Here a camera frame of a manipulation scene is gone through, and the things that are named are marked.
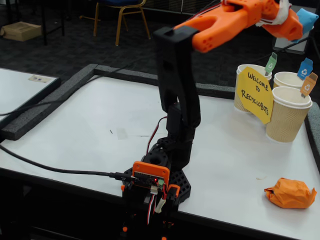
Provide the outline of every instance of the red wire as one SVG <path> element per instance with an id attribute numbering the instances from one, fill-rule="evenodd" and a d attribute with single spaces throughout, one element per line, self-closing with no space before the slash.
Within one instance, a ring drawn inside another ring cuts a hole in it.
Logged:
<path id="1" fill-rule="evenodd" d="M 153 214 L 155 214 L 155 211 L 156 211 L 156 204 L 157 204 L 157 195 L 155 195 L 154 197 Z"/>
<path id="2" fill-rule="evenodd" d="M 149 225 L 149 221 L 150 221 L 150 212 L 151 212 L 151 203 L 153 202 L 152 199 L 154 198 L 154 194 L 150 197 L 150 201 L 149 201 L 149 208 L 148 208 L 148 213 L 146 216 L 146 224 Z"/>
<path id="3" fill-rule="evenodd" d="M 161 118 L 161 119 L 159 120 L 158 124 L 156 125 L 156 127 L 155 127 L 155 129 L 154 129 L 154 131 L 153 131 L 153 133 L 152 133 L 152 135 L 151 135 L 151 137 L 150 137 L 150 140 L 149 140 L 149 142 L 148 142 L 148 146 L 146 147 L 146 154 L 148 154 L 148 152 L 149 152 L 150 143 L 151 143 L 152 139 L 154 138 L 154 136 L 156 135 L 156 133 L 157 133 L 157 131 L 158 131 L 159 124 L 160 124 L 161 120 L 162 120 L 162 119 L 166 119 L 166 118 L 168 118 L 168 117 L 164 116 L 163 118 Z"/>
<path id="4" fill-rule="evenodd" d="M 162 191 L 163 191 L 163 199 L 165 200 L 165 199 L 167 199 L 166 184 L 165 183 L 163 184 Z"/>

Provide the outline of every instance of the gray foam border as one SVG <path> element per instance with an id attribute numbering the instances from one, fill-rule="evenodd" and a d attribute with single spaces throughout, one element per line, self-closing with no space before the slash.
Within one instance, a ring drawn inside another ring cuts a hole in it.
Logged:
<path id="1" fill-rule="evenodd" d="M 82 84 L 86 83 L 94 75 L 106 76 L 115 79 L 143 83 L 149 85 L 158 85 L 158 76 L 154 74 L 132 71 L 122 69 L 118 72 L 112 72 L 117 68 L 110 66 L 103 66 L 97 64 L 89 64 L 63 85 L 57 88 L 54 92 L 49 94 L 40 103 L 48 101 L 57 101 L 65 99 L 74 90 L 79 88 Z M 196 83 L 197 91 L 199 95 L 209 96 L 223 99 L 234 99 L 235 88 L 229 86 L 219 86 L 213 84 L 201 84 Z M 36 108 L 32 108 L 0 130 L 0 138 L 9 140 L 18 140 L 38 123 L 45 119 L 50 113 L 57 109 L 60 104 L 44 105 Z M 316 164 L 320 171 L 320 108 L 317 103 L 313 103 L 307 118 L 305 120 L 306 130 L 310 142 L 310 146 L 315 158 Z"/>

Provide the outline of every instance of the white table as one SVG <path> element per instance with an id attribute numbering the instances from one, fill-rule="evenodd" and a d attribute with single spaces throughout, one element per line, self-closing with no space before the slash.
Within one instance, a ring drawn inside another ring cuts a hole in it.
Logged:
<path id="1" fill-rule="evenodd" d="M 45 78 L 47 82 L 30 80 L 32 76 L 38 79 Z M 57 77 L 0 68 L 0 113 L 9 113 L 24 106 L 57 79 Z M 10 115 L 0 116 L 0 125 L 9 117 Z"/>
<path id="2" fill-rule="evenodd" d="M 266 138 L 256 117 L 235 111 L 232 100 L 200 96 L 200 105 L 201 124 L 190 163 L 183 169 L 191 196 L 179 211 L 286 237 L 319 239 L 319 196 L 308 209 L 282 209 L 264 193 L 281 177 L 320 190 L 305 126 L 293 143 L 279 144 Z M 51 167 L 123 172 L 142 158 L 163 116 L 157 87 L 102 77 L 20 140 L 5 140 L 2 145 Z M 165 126 L 162 121 L 151 145 L 166 136 Z M 0 159 L 1 168 L 122 195 L 122 183 L 112 178 L 50 172 L 3 151 Z"/>

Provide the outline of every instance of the white paper cup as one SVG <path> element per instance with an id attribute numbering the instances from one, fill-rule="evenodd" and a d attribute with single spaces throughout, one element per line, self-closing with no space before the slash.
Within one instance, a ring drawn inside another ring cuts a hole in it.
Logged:
<path id="1" fill-rule="evenodd" d="M 301 89 L 304 81 L 297 76 L 296 72 L 281 71 L 274 75 L 273 88 L 291 87 Z"/>
<path id="2" fill-rule="evenodd" d="M 301 96 L 301 92 L 297 88 L 289 86 L 279 86 L 272 90 L 273 99 L 285 105 L 302 108 L 310 105 L 310 96 Z"/>
<path id="3" fill-rule="evenodd" d="M 234 107 L 238 110 L 240 110 L 243 113 L 250 113 L 247 109 L 245 109 L 245 107 L 243 106 L 238 94 L 237 94 L 237 87 L 238 87 L 238 78 L 239 78 L 239 74 L 246 68 L 246 67 L 250 67 L 254 70 L 256 70 L 257 72 L 259 72 L 261 75 L 265 76 L 266 71 L 265 71 L 265 67 L 264 66 L 259 66 L 259 65 L 254 65 L 254 64 L 242 64 L 240 66 L 238 66 L 237 70 L 236 70 L 236 81 L 235 81 L 235 94 L 234 94 Z M 270 72 L 267 76 L 265 76 L 266 79 L 270 82 L 271 78 L 272 78 L 272 72 Z"/>
<path id="4" fill-rule="evenodd" d="M 301 97 L 299 89 L 292 87 L 279 86 L 272 93 L 274 104 L 266 135 L 281 143 L 293 142 L 313 102 L 309 96 Z"/>

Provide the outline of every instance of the black cable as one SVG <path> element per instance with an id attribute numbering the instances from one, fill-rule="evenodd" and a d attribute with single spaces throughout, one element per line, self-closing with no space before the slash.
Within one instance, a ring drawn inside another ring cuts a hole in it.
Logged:
<path id="1" fill-rule="evenodd" d="M 281 52 L 281 51 L 283 51 L 283 50 L 286 50 L 286 49 L 291 48 L 291 47 L 293 47 L 293 46 L 295 46 L 295 45 L 297 45 L 297 44 L 300 44 L 300 43 L 302 43 L 302 42 L 304 42 L 304 41 L 307 41 L 308 39 L 309 39 L 309 37 L 306 37 L 306 38 L 304 38 L 304 39 L 301 39 L 301 40 L 300 40 L 299 42 L 297 42 L 297 43 L 290 44 L 290 45 L 288 45 L 288 46 L 286 46 L 286 47 L 280 48 L 280 49 L 277 50 L 277 51 L 274 51 L 274 53 L 275 53 L 275 54 L 276 54 L 276 53 L 279 53 L 279 52 Z M 260 57 L 260 58 L 258 58 L 258 59 L 256 59 L 256 60 L 252 61 L 250 64 L 253 64 L 253 63 L 258 62 L 258 61 L 260 61 L 260 60 L 266 59 L 266 58 L 270 57 L 271 55 L 272 55 L 272 53 L 270 53 L 270 54 L 268 54 L 268 55 L 265 55 L 265 56 L 263 56 L 263 57 Z"/>
<path id="2" fill-rule="evenodd" d="M 320 52 L 319 52 L 319 49 L 318 49 L 318 46 L 317 46 L 317 42 L 315 40 L 315 38 L 313 36 L 310 36 L 312 42 L 313 42 L 313 46 L 314 46 L 314 49 L 315 49 L 315 52 L 320 60 Z"/>
<path id="3" fill-rule="evenodd" d="M 66 99 L 63 99 L 63 100 L 56 100 L 56 101 L 48 101 L 48 102 L 42 102 L 42 103 L 37 103 L 37 104 L 33 104 L 33 105 L 29 105 L 29 106 L 25 106 L 25 107 L 21 107 L 19 108 L 18 110 L 14 110 L 14 111 L 11 111 L 11 112 L 7 112 L 7 113 L 0 113 L 0 116 L 6 116 L 6 115 L 10 115 L 10 114 L 15 114 L 15 113 L 21 113 L 21 112 L 24 112 L 26 110 L 29 110 L 29 109 L 32 109 L 32 108 L 36 108 L 36 107 L 40 107 L 40 106 L 43 106 L 43 105 L 49 105 L 49 104 L 62 104 L 64 103 L 65 101 L 67 101 L 75 92 L 77 92 L 80 88 L 82 88 L 83 86 L 91 83 L 92 81 L 98 79 L 98 78 L 101 78 L 101 77 L 107 77 L 111 74 L 114 74 L 124 68 L 127 68 L 129 66 L 131 66 L 132 64 L 135 64 L 136 62 L 142 60 L 142 59 L 146 59 L 146 58 L 150 58 L 151 56 L 153 56 L 154 54 L 152 55 L 149 55 L 149 56 L 145 56 L 145 57 L 140 57 L 128 64 L 126 64 L 125 66 L 123 67 L 120 67 L 120 68 L 117 68 L 113 71 L 110 71 L 108 72 L 107 74 L 104 74 L 104 75 L 100 75 L 100 76 L 97 76 L 97 77 L 94 77 L 92 79 L 90 79 L 89 81 L 87 81 L 86 83 L 84 83 L 83 85 L 81 85 L 80 87 L 78 87 L 77 89 L 75 89 Z"/>
<path id="4" fill-rule="evenodd" d="M 112 173 L 109 173 L 109 172 L 100 172 L 100 171 L 77 171 L 77 170 L 65 170 L 65 169 L 59 169 L 59 168 L 55 168 L 55 167 L 51 167 L 51 166 L 46 166 L 46 165 L 43 165 L 43 164 L 40 164 L 40 163 L 37 163 L 37 162 L 34 162 L 34 161 L 31 161 L 23 156 L 20 156 L 12 151 L 10 151 L 9 149 L 5 148 L 4 146 L 0 145 L 0 149 L 3 150 L 4 152 L 6 152 L 7 154 L 17 158 L 17 159 L 20 159 L 28 164 L 31 164 L 31 165 L 34 165 L 34 166 L 37 166 L 39 168 L 42 168 L 42 169 L 46 169 L 46 170 L 49 170 L 49 171 L 53 171 L 53 172 L 57 172 L 57 173 L 63 173 L 63 174 L 83 174 L 83 175 L 99 175 L 99 176 L 112 176 Z"/>
<path id="5" fill-rule="evenodd" d="M 106 177 L 110 177 L 116 180 L 120 180 L 120 181 L 126 181 L 126 182 L 131 182 L 136 180 L 137 178 L 134 176 L 131 176 L 130 174 L 125 174 L 122 172 L 103 172 L 103 171 L 79 171 L 79 170 L 66 170 L 66 169 L 61 169 L 61 168 L 55 168 L 55 167 L 51 167 L 51 166 L 46 166 L 43 164 L 40 164 L 38 162 L 35 161 L 31 161 L 30 159 L 27 159 L 23 156 L 20 156 L 12 151 L 10 151 L 9 149 L 5 148 L 4 146 L 2 146 L 0 144 L 0 149 L 4 152 L 6 152 L 7 154 L 22 160 L 28 164 L 37 166 L 39 168 L 45 169 L 45 170 L 49 170 L 52 172 L 57 172 L 57 173 L 62 173 L 62 174 L 81 174 L 81 175 L 98 175 L 98 176 L 106 176 Z"/>
<path id="6" fill-rule="evenodd" d="M 195 15 L 197 15 L 198 13 L 201 13 L 203 10 L 211 7 L 212 4 L 215 4 L 215 3 L 219 3 L 220 0 L 213 0 L 211 2 L 209 2 L 207 5 L 205 5 L 203 8 L 201 8 L 199 11 L 197 11 L 195 14 L 193 14 L 191 17 L 189 17 L 186 21 L 192 19 Z"/>

